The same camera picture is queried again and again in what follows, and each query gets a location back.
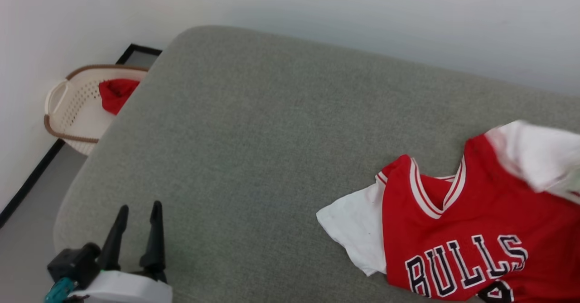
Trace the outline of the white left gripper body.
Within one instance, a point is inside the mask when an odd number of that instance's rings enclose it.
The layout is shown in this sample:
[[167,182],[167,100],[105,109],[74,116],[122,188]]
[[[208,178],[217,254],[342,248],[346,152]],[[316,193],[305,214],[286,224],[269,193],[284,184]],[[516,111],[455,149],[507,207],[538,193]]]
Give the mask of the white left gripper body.
[[173,303],[168,284],[120,271],[102,271],[85,290],[68,295],[81,303]]

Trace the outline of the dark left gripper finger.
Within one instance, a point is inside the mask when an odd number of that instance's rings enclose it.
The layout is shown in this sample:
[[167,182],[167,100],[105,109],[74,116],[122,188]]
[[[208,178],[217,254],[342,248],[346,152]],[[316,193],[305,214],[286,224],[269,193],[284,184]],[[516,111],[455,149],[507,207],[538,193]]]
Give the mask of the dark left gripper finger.
[[155,201],[150,215],[150,232],[145,253],[139,265],[143,275],[158,282],[167,282],[165,275],[165,237],[162,218],[162,203]]
[[122,244],[122,237],[127,226],[129,216],[129,208],[127,205],[122,205],[118,211],[116,220],[114,221],[107,239],[101,249],[101,254],[97,259],[97,263],[101,270],[121,270],[119,264],[120,250]]

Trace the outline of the red Bulls basketball jersey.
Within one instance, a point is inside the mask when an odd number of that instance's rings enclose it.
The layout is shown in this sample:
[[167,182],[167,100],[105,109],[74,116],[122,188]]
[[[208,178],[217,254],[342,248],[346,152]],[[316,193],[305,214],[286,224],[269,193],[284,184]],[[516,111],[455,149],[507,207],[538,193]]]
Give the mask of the red Bulls basketball jersey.
[[580,134],[516,120],[454,175],[398,157],[317,220],[366,276],[434,299],[580,303]]

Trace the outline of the black baseboard strip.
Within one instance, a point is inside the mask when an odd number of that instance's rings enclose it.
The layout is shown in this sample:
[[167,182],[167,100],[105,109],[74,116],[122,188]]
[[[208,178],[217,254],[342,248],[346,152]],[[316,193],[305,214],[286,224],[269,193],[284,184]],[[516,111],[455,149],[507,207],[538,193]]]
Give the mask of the black baseboard strip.
[[[117,60],[116,64],[127,64],[127,61],[130,60],[131,57],[135,55],[135,53],[142,53],[143,55],[149,55],[151,57],[159,57],[159,55],[162,53],[162,50],[132,43]],[[50,150],[48,150],[42,160],[38,163],[35,169],[33,169],[31,175],[27,177],[20,190],[13,196],[12,200],[7,204],[6,208],[4,208],[4,210],[0,213],[0,229],[5,226],[10,217],[13,216],[13,214],[17,211],[17,208],[24,201],[42,174],[45,172],[47,167],[49,167],[54,157],[57,156],[58,152],[60,152],[65,144],[66,143],[64,140],[57,140],[52,145]]]

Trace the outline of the cream perforated laundry basket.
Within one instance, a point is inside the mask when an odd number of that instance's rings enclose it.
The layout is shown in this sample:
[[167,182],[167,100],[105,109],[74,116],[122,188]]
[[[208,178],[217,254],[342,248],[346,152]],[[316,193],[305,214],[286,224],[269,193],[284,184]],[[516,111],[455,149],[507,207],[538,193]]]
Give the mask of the cream perforated laundry basket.
[[146,67],[93,64],[77,68],[58,83],[45,100],[46,131],[77,152],[89,156],[115,115],[102,105],[99,84],[112,79],[141,81]]

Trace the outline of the red cloth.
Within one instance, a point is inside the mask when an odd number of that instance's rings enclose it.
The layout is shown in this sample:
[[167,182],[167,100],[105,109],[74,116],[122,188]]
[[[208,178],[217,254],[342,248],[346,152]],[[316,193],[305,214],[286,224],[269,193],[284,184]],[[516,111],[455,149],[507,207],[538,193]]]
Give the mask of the red cloth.
[[125,78],[100,82],[99,94],[101,96],[103,109],[108,113],[112,113],[112,115],[118,115],[139,83],[138,80]]

